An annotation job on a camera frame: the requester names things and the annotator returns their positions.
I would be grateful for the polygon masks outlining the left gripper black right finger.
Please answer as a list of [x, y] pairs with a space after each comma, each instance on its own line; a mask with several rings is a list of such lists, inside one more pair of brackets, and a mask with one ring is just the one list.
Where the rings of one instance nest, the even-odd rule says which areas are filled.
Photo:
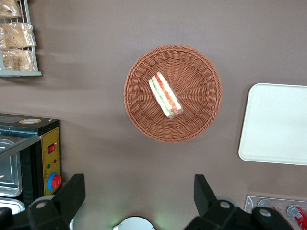
[[205, 176], [194, 177], [194, 203], [198, 211], [187, 230], [253, 230], [251, 215], [225, 199], [217, 199]]

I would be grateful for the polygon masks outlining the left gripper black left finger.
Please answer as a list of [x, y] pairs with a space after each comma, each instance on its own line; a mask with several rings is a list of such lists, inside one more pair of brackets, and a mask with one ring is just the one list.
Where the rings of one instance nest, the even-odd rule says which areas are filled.
[[44, 196], [27, 209], [32, 230], [68, 230], [85, 200], [85, 178], [75, 174], [52, 197]]

